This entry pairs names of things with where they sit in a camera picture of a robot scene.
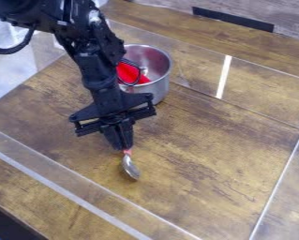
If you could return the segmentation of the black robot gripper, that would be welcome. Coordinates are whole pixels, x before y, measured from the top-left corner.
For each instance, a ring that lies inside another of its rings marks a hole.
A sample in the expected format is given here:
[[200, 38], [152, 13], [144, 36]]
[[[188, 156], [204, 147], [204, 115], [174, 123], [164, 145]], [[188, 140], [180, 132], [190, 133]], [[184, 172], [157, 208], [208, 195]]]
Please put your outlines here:
[[74, 134], [100, 132], [114, 150], [130, 149], [134, 122], [154, 115], [152, 93], [126, 93], [118, 87], [90, 89], [89, 93], [92, 103], [69, 116]]

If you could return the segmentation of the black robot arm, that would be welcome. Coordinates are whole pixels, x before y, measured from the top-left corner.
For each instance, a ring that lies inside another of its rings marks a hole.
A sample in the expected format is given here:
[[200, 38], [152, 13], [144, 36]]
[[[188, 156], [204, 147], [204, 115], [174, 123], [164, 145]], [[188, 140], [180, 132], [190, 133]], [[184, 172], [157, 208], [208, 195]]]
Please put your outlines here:
[[92, 0], [0, 0], [0, 21], [27, 30], [21, 43], [0, 48], [11, 54], [35, 31], [53, 34], [81, 73], [93, 102], [69, 116], [78, 136], [100, 132], [116, 150], [132, 148], [134, 121], [154, 115], [152, 94], [130, 94], [118, 86], [116, 67], [126, 53]]

